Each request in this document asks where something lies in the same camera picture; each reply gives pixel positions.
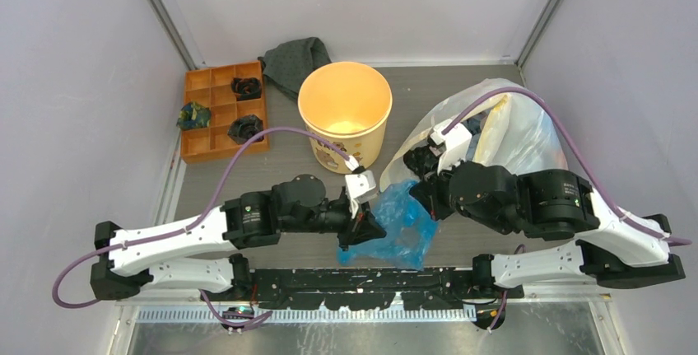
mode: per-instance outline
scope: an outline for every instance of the cartoon print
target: cartoon print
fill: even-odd
[[[318,148],[315,148],[315,156],[317,156],[318,160],[320,160],[320,162],[323,163],[324,165],[326,165],[328,167],[332,167],[334,169],[339,168],[339,165],[337,164],[336,161],[334,161],[334,159],[332,159],[332,156],[330,156],[329,153],[327,153],[325,151],[321,151]]]
[[[318,143],[318,146],[324,147],[325,149],[329,149],[329,147],[328,147],[327,145],[322,144],[322,143],[321,143],[320,141],[318,141],[317,139],[315,140],[315,142]],[[340,151],[345,152],[345,153],[347,152],[347,149],[344,147],[344,143],[343,143],[343,142],[333,142],[333,144],[334,144],[336,147],[338,147]]]

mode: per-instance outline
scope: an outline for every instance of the cable tie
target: cable tie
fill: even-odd
[[[623,211],[623,216],[622,216],[622,217],[618,217],[618,220],[619,220],[619,221],[623,222],[623,221],[625,221],[627,218],[631,217],[631,213],[627,212],[625,209],[620,208],[620,207],[619,207],[618,209],[620,209],[621,211]]]

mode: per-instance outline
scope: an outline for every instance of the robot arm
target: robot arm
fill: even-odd
[[[191,231],[101,255],[92,265],[92,290],[100,300],[124,299],[153,288],[224,292],[235,285],[236,277],[239,281],[240,274],[245,274],[242,267],[238,273],[234,271],[240,264],[228,259],[188,257],[275,245],[283,232],[337,233],[343,249],[384,237],[385,231],[375,222],[368,204],[376,189],[372,173],[359,168],[346,175],[346,182],[347,187],[335,200],[325,197],[322,181],[312,175],[298,175],[269,191],[246,193],[226,201]],[[197,218],[137,230],[102,222],[95,229],[95,247],[161,236],[181,230]]]
[[[516,287],[556,278],[595,277],[604,287],[632,288],[685,277],[666,241],[627,226],[585,179],[567,170],[513,175],[502,166],[461,161],[470,142],[462,124],[443,135],[435,126],[429,144],[403,160],[420,176],[410,194],[435,219],[452,213],[501,234],[570,242],[522,255],[479,255],[473,274],[480,287]],[[664,215],[634,221],[669,237]]]

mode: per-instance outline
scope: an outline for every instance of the paper bucket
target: paper bucket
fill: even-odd
[[[361,63],[332,63],[316,69],[298,96],[298,110],[308,131],[333,142],[364,167],[378,158],[392,107],[388,81]],[[312,138],[310,146],[323,167],[349,172],[336,152]]]

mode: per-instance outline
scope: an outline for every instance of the black object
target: black object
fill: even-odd
[[[544,241],[571,239],[575,233],[598,228],[590,198],[592,186],[570,171],[513,175],[502,166],[464,161],[436,174],[438,159],[432,148],[417,147],[405,154],[403,161],[421,179],[410,195],[435,219],[457,212],[501,234],[523,231],[526,237]],[[671,233],[664,215],[645,219],[656,221],[663,231]],[[633,268],[595,245],[584,241],[577,241],[577,245],[584,257],[581,271],[595,277],[602,287],[647,287],[686,277],[676,255],[669,255],[666,264]],[[484,254],[472,260],[473,285],[483,293],[500,291],[492,277],[492,259],[493,255]]]
[[[95,249],[109,245],[114,233],[121,227],[114,222],[98,223],[95,227]],[[113,273],[114,262],[109,260],[109,254],[100,255],[97,263],[93,264],[90,273],[90,286],[99,300],[122,300],[136,296],[141,292],[141,286],[153,280],[148,270],[143,270],[130,277],[122,277]]]
[[[492,324],[492,321],[497,317],[497,314],[500,313],[500,305],[499,304],[485,304],[485,305],[476,305],[475,306],[475,326],[477,326],[480,329],[487,329],[490,327]],[[506,307],[501,311],[500,317],[497,319],[497,323],[492,326],[492,330],[495,330],[499,328],[503,323],[504,319],[506,318]]]
[[[385,237],[375,221],[370,205],[364,203],[351,218],[350,201],[342,188],[339,198],[328,200],[325,186],[312,175],[298,175],[289,182],[274,185],[270,191],[250,192],[226,201],[228,231],[223,238],[239,250],[275,245],[281,233],[337,233],[339,246],[360,244]]]
[[[428,154],[421,154],[424,162],[413,165],[432,166]],[[591,185],[567,170],[513,175],[503,166],[465,161],[424,177],[410,194],[438,219],[457,212],[501,234],[523,231],[545,241],[570,239],[598,227],[589,200]]]
[[[233,89],[238,101],[254,100],[262,96],[262,84],[256,77],[234,77],[230,88]]]
[[[581,245],[584,265],[579,269],[582,273],[596,278],[600,287],[614,289],[636,289],[660,283],[669,283],[684,279],[681,258],[669,255],[668,263],[652,267],[634,268],[621,262],[614,254],[595,245],[578,241]]]
[[[455,268],[401,269],[255,269],[255,289],[242,297],[233,287],[223,293],[207,293],[211,301],[251,301],[254,293],[259,306],[267,310],[329,310],[347,306],[351,310],[385,309],[401,292],[404,309],[462,309],[463,299],[490,299],[492,293],[473,286],[472,272]],[[515,287],[508,298],[522,298],[524,290]]]
[[[228,137],[232,138],[238,145],[242,145],[262,130],[264,130],[264,123],[262,120],[258,118],[257,115],[248,114],[247,116],[237,119],[230,125],[230,128],[228,128]],[[260,142],[262,140],[264,140],[264,137],[261,137],[255,142]]]
[[[254,309],[250,306],[230,307],[223,311],[221,316],[226,320],[251,320],[254,318]]]

